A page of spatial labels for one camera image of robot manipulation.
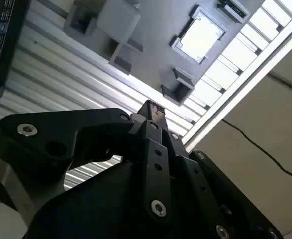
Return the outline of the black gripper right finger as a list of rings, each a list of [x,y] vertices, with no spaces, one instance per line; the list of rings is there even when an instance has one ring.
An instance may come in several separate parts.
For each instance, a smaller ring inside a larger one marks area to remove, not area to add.
[[[168,130],[165,109],[153,105],[162,128],[176,211],[178,239],[281,239],[275,226],[201,152],[187,153]]]

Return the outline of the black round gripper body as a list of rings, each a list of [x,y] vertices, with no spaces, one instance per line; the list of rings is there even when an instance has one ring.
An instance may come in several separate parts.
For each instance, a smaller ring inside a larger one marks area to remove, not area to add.
[[[124,163],[44,205],[27,239],[223,239],[225,218],[197,163]]]

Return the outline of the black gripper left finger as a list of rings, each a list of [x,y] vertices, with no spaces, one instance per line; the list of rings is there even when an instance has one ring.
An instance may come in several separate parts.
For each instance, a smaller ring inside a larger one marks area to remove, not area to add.
[[[15,114],[0,120],[0,187],[30,224],[50,200],[124,163],[169,167],[162,128],[146,101],[121,109]]]

